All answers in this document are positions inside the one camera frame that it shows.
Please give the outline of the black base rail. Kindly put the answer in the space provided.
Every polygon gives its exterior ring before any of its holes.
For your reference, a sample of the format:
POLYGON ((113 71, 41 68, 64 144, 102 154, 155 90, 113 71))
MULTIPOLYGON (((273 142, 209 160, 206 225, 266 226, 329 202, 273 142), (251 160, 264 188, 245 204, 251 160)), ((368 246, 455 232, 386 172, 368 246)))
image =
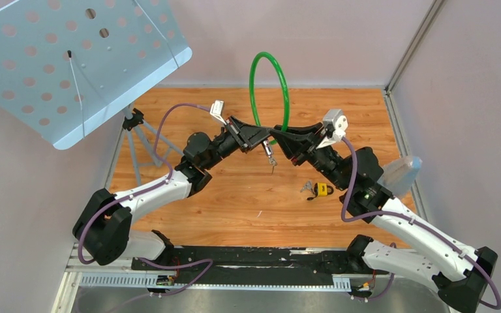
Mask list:
POLYGON ((152 291, 180 288, 191 280, 194 289, 350 291, 355 279, 369 281, 369 269, 345 250, 265 248, 237 246, 176 246, 155 261, 187 269, 165 271, 135 258, 120 273, 90 273, 82 278, 87 287, 143 287, 152 291))

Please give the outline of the grey tripod stand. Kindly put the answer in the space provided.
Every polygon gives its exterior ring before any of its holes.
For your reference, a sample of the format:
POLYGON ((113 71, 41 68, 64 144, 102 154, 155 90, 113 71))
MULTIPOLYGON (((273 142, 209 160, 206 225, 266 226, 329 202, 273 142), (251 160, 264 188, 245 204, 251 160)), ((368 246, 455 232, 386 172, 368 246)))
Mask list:
POLYGON ((140 186, 142 184, 142 176, 140 173, 140 168, 146 166, 153 166, 156 168, 161 167, 165 164, 165 161, 159 160, 155 155, 155 150, 149 139, 144 134, 144 129, 156 134, 157 131, 145 120, 144 114, 134 107, 134 103, 128 105, 122 109, 124 114, 124 121, 122 123, 122 128, 126 132, 130 157, 132 160, 132 167, 134 169, 136 184, 140 186), (138 138, 139 142, 142 144, 145 152, 149 155, 151 161, 147 163, 141 163, 137 159, 136 155, 136 144, 134 139, 138 138))

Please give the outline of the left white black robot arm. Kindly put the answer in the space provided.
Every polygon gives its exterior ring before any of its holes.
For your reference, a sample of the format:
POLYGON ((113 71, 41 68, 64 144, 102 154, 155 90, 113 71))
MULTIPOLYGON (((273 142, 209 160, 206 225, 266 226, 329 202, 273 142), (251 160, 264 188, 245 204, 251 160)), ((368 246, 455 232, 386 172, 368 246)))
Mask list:
POLYGON ((123 192, 102 188, 91 196, 72 234, 78 240, 78 258, 83 264, 108 265, 127 252, 131 226, 154 210, 201 192, 212 179, 208 172, 233 152, 248 153, 263 144, 280 125, 250 125, 231 116, 220 133, 210 138, 195 132, 187 139, 178 165, 154 181, 123 192))

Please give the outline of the perforated light blue metal plate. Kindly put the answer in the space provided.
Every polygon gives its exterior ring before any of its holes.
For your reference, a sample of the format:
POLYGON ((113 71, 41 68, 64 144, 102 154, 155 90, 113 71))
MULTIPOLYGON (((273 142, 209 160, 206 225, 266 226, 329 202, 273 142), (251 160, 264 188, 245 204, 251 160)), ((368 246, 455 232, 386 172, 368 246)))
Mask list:
POLYGON ((14 1, 0 9, 0 107, 69 149, 191 57, 167 1, 14 1))

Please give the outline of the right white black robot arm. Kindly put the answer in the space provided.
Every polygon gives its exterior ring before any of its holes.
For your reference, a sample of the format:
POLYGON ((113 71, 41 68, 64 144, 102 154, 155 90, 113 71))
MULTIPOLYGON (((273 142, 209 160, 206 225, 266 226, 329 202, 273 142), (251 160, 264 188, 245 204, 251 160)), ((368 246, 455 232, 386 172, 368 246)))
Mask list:
POLYGON ((292 164, 308 162, 343 191, 341 218, 364 221, 392 233, 411 246, 404 252, 366 235, 350 243, 346 262, 355 272, 366 268, 387 271, 420 283, 458 312, 475 312, 483 304, 486 289, 501 309, 501 295, 492 279, 497 253, 489 247, 474 248, 445 234, 405 206, 379 180, 383 169, 370 147, 342 157, 333 148, 345 142, 344 132, 322 123, 311 127, 272 128, 271 136, 292 164))

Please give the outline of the clear blue plastic bag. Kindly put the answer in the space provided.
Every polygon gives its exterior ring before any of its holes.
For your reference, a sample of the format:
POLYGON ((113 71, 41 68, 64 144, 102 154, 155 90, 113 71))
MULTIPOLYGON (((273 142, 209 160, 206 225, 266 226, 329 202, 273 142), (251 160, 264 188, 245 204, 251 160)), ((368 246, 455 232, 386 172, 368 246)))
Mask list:
POLYGON ((403 198, 411 190, 421 169, 422 160, 418 156, 404 156, 383 166, 383 174, 378 182, 394 196, 403 198))

